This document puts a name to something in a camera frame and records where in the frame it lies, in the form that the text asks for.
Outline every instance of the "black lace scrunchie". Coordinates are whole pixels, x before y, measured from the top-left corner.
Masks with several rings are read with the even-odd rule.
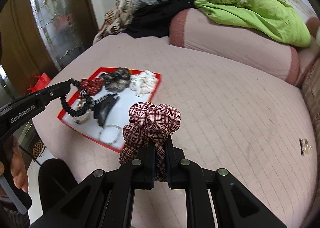
[[[71,116],[73,117],[77,117],[77,116],[81,116],[84,115],[86,111],[88,111],[90,109],[90,104],[91,104],[91,98],[89,96],[89,93],[87,90],[83,89],[80,82],[77,80],[74,80],[73,78],[69,79],[70,84],[74,85],[75,87],[77,87],[77,89],[80,92],[80,95],[82,98],[85,98],[85,103],[84,106],[79,109],[79,110],[74,110],[72,109],[67,101],[66,101],[66,96],[61,96],[60,100],[61,100],[61,104],[63,109]]]

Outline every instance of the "mattress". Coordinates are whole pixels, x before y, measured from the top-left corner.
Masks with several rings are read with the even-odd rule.
[[[51,84],[88,77],[101,66],[161,73],[153,103],[181,112],[174,146],[204,168],[228,169],[288,228],[300,226],[314,197],[317,154],[298,88],[227,58],[170,46],[167,38],[133,39],[127,34],[102,39]],[[67,163],[77,181],[95,169],[119,167],[118,153],[63,125],[57,119],[60,110],[57,99],[33,121],[44,144]],[[311,144],[308,155],[301,156],[299,138]],[[136,191],[132,225],[187,227],[185,205],[184,190],[156,182],[151,191]]]

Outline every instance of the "wooden door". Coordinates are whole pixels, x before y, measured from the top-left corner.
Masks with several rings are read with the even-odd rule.
[[[29,87],[29,78],[46,73],[53,78],[58,70],[41,39],[30,0],[8,0],[0,13],[1,64],[20,94]]]

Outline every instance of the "scrunchie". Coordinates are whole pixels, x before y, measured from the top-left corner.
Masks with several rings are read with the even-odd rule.
[[[166,181],[164,142],[180,127],[180,112],[169,105],[155,106],[149,102],[133,104],[129,109],[129,124],[123,128],[125,145],[119,162],[135,159],[139,148],[153,141],[156,147],[156,180]]]

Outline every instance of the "green blanket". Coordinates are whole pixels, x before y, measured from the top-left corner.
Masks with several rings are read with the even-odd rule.
[[[284,0],[197,0],[195,5],[219,24],[254,28],[297,47],[311,41],[305,23]]]

